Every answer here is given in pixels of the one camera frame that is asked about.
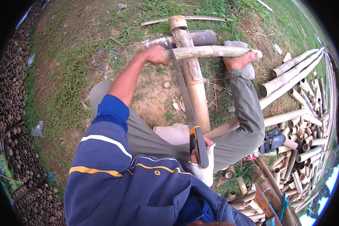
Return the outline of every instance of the saw handle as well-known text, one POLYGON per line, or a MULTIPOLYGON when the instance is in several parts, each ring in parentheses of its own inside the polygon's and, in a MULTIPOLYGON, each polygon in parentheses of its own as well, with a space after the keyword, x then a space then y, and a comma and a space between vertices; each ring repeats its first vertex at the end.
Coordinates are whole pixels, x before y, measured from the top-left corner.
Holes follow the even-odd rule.
POLYGON ((202 130, 199 126, 190 129, 190 154, 196 149, 198 152, 199 166, 202 169, 208 167, 208 156, 206 150, 205 140, 203 138, 202 130))

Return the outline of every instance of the dirt ground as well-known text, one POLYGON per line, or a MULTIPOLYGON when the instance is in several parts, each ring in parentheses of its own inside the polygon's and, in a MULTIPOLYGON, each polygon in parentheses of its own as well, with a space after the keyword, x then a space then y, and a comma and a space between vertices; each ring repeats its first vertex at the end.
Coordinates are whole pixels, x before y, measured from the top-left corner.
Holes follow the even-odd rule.
MULTIPOLYGON (((40 19, 38 20, 36 31, 34 32, 34 38, 38 37, 41 32, 47 29, 47 23, 50 20, 51 10, 56 4, 55 2, 50 2, 49 5, 45 8, 40 19)), ((85 7, 75 8, 73 11, 69 11, 66 15, 65 25, 62 28, 61 32, 70 32, 71 26, 75 23, 75 20, 87 21, 87 23, 96 23, 98 20, 92 18, 90 13, 87 13, 90 10, 96 10, 100 6, 97 5, 98 1, 86 2, 85 7)), ((258 90, 258 87, 270 79, 269 72, 271 69, 279 66, 283 57, 287 51, 291 51, 291 46, 282 46, 283 53, 282 55, 276 53, 273 49, 273 43, 269 39, 269 35, 266 31, 263 30, 260 23, 260 18, 257 14, 253 14, 251 17, 247 17, 242 23, 240 23, 239 29, 244 32, 244 35, 249 40, 249 45, 252 48, 261 50, 263 52, 263 58, 261 61, 257 61, 253 64, 256 72, 256 79, 253 81, 255 88, 258 90)), ((80 40, 84 37, 90 37, 91 40, 100 40, 103 38, 103 34, 97 30, 93 29, 90 36, 87 34, 88 29, 82 28, 82 30, 76 31, 76 39, 66 40, 65 45, 75 48, 80 40)), ((124 49, 118 48, 119 53, 124 56, 124 49)), ((134 54, 141 51, 140 42, 135 41, 131 46, 126 46, 128 59, 132 59, 134 54)), ((94 63, 93 53, 91 57, 88 57, 86 60, 86 66, 88 69, 88 86, 82 92, 82 106, 83 108, 90 113, 90 106, 88 102, 88 94, 96 83, 104 79, 109 79, 113 81, 116 77, 114 73, 118 70, 111 68, 107 59, 99 57, 96 59, 98 64, 108 70, 108 73, 104 70, 99 70, 98 66, 94 63)), ((51 72, 58 66, 60 63, 55 59, 49 59, 46 55, 40 55, 38 59, 38 65, 40 67, 36 68, 36 82, 35 89, 37 93, 37 102, 39 106, 39 111, 43 112, 43 105, 47 102, 50 102, 52 99, 53 93, 56 89, 57 84, 52 82, 51 72)), ((176 81, 176 74, 173 69, 173 64, 163 67, 163 66, 153 66, 147 64, 140 77, 138 79, 138 85, 133 97, 132 108, 135 112, 141 116, 147 117, 147 124, 149 127, 153 126, 168 126, 174 122, 184 121, 184 118, 176 116, 175 110, 172 107, 172 99, 180 97, 178 83, 176 81), (169 82, 171 87, 164 88, 163 84, 169 82)), ((264 117, 269 117, 277 115, 283 112, 297 109, 298 104, 289 97, 289 95, 284 95, 279 98, 268 107, 263 110, 264 117)), ((87 128, 91 123, 92 117, 87 117, 84 119, 81 124, 82 128, 87 128)), ((61 186, 66 184, 68 176, 68 165, 70 162, 64 161, 54 161, 53 159, 72 159, 74 156, 76 147, 80 141, 80 138, 83 136, 83 129, 78 129, 71 127, 68 131, 64 132, 66 137, 61 139, 61 144, 64 144, 65 150, 59 151, 56 142, 50 139, 43 139, 43 150, 45 155, 50 155, 51 157, 47 159, 50 163, 51 168, 57 173, 59 183, 61 186)))

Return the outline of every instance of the sky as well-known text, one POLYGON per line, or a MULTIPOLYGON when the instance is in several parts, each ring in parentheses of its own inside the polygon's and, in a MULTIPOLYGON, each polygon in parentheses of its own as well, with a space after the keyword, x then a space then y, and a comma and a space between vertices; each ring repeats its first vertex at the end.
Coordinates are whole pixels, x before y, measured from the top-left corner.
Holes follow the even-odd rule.
MULTIPOLYGON (((328 188, 330 190, 330 193, 333 192, 335 183, 336 183, 337 178, 338 178, 338 173, 339 173, 339 166, 334 167, 333 174, 325 182, 325 184, 328 186, 328 188)), ((328 200, 329 200, 329 198, 322 197, 322 199, 319 201, 319 203, 320 203, 320 208, 319 208, 319 212, 318 212, 319 215, 323 211, 323 209, 326 206, 326 203, 328 202, 328 200)), ((299 220, 300 220, 300 223, 302 224, 302 226, 312 226, 315 223, 315 221, 316 221, 316 219, 312 219, 312 218, 308 217, 306 214, 302 215, 299 218, 299 220)))

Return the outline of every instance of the gray rock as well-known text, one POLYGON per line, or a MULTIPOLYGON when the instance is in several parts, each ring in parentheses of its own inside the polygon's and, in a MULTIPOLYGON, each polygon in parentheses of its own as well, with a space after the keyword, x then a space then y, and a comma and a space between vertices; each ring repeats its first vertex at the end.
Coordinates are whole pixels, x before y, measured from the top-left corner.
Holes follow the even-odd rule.
MULTIPOLYGON (((247 43, 240 41, 225 41, 224 46, 247 48, 247 43)), ((255 79, 255 70, 251 63, 244 66, 242 70, 244 70, 245 78, 250 80, 255 79)))

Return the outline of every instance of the white stripe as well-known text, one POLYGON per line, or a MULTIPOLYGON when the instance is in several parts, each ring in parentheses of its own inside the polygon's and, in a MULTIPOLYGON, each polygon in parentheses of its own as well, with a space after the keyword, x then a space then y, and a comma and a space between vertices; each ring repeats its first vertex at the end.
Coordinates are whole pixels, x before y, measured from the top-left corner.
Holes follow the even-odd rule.
POLYGON ((105 137, 105 136, 102 136, 102 135, 89 135, 89 136, 87 136, 87 137, 83 137, 82 140, 81 140, 80 142, 86 141, 86 140, 89 140, 89 139, 102 140, 102 141, 106 141, 106 142, 108 142, 108 143, 115 144, 115 145, 117 145, 117 146, 119 147, 119 149, 121 149, 121 151, 122 151, 125 155, 129 156, 129 157, 131 158, 131 160, 132 160, 131 154, 129 154, 129 153, 126 151, 126 149, 123 147, 123 145, 122 145, 120 142, 118 142, 118 141, 115 141, 115 140, 113 140, 113 139, 110 139, 110 138, 105 137))
POLYGON ((149 160, 154 161, 154 162, 158 162, 158 161, 160 161, 160 160, 175 160, 175 161, 177 161, 177 160, 174 159, 174 158, 161 158, 161 159, 155 158, 155 159, 157 159, 157 160, 153 160, 153 159, 151 159, 151 158, 149 158, 149 157, 155 158, 155 157, 153 157, 153 156, 147 156, 147 157, 146 157, 146 156, 136 156, 136 157, 135 157, 136 162, 134 163, 134 166, 128 167, 128 168, 129 168, 129 169, 133 169, 133 168, 136 166, 137 160, 138 160, 139 158, 146 158, 146 159, 149 159, 149 160))

